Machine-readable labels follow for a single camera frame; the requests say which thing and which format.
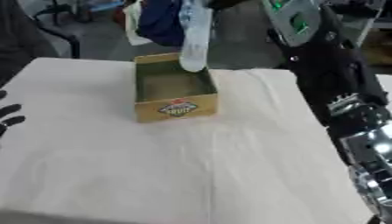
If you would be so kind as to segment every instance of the yellow box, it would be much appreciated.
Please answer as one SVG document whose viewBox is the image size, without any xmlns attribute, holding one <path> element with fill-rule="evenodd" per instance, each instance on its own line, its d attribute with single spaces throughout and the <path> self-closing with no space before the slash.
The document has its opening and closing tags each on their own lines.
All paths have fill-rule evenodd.
<svg viewBox="0 0 392 224">
<path fill-rule="evenodd" d="M 177 53 L 137 57 L 135 63 L 140 123 L 216 113 L 218 93 L 207 69 L 185 71 Z"/>
</svg>

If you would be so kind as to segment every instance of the black chair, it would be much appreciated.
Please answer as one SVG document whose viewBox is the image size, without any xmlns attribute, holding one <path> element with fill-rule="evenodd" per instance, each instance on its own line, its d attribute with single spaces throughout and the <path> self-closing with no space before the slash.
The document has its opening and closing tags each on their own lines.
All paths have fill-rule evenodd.
<svg viewBox="0 0 392 224">
<path fill-rule="evenodd" d="M 51 15 L 53 24 L 59 26 L 59 15 L 61 13 L 67 13 L 71 18 L 80 23 L 87 23 L 93 20 L 91 11 L 81 6 L 81 1 L 76 2 L 76 13 L 74 13 L 72 5 L 59 3 L 58 0 L 51 0 L 51 3 L 45 9 L 37 12 L 33 18 L 34 20 L 39 20 L 40 16 Z"/>
<path fill-rule="evenodd" d="M 48 26 L 43 25 L 43 23 L 38 19 L 33 19 L 34 24 L 45 33 L 48 33 L 52 36 L 58 37 L 60 39 L 64 39 L 71 47 L 71 58 L 79 59 L 81 57 L 81 42 L 76 38 L 73 34 L 66 34 L 63 31 L 59 31 L 55 28 L 49 28 Z"/>
</svg>

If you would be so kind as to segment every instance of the floor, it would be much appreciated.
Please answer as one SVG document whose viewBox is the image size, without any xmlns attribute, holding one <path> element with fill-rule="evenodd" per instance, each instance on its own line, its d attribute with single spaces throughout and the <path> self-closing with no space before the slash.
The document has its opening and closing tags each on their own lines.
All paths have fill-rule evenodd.
<svg viewBox="0 0 392 224">
<path fill-rule="evenodd" d="M 31 15 L 42 9 L 45 1 L 20 0 Z M 60 29 L 76 35 L 81 42 L 81 57 L 91 60 L 133 60 L 135 56 L 177 51 L 159 45 L 131 46 L 124 31 L 112 19 L 112 12 L 94 14 L 94 22 L 80 24 L 65 15 Z M 281 61 L 278 50 L 266 41 L 267 19 L 257 2 L 242 4 L 218 16 L 216 38 L 212 39 L 208 65 L 211 68 L 245 69 L 275 67 Z M 69 57 L 67 43 L 48 37 L 63 57 Z"/>
</svg>

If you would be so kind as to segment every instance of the table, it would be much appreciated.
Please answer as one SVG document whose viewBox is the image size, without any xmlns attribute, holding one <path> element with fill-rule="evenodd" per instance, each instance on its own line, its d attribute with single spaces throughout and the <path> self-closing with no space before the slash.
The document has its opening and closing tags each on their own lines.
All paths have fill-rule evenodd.
<svg viewBox="0 0 392 224">
<path fill-rule="evenodd" d="M 140 224 L 370 217 L 289 72 L 214 70 L 218 115 L 139 124 L 133 67 L 37 59 L 6 87 L 2 103 L 28 120 L 2 139 L 2 209 Z"/>
</svg>

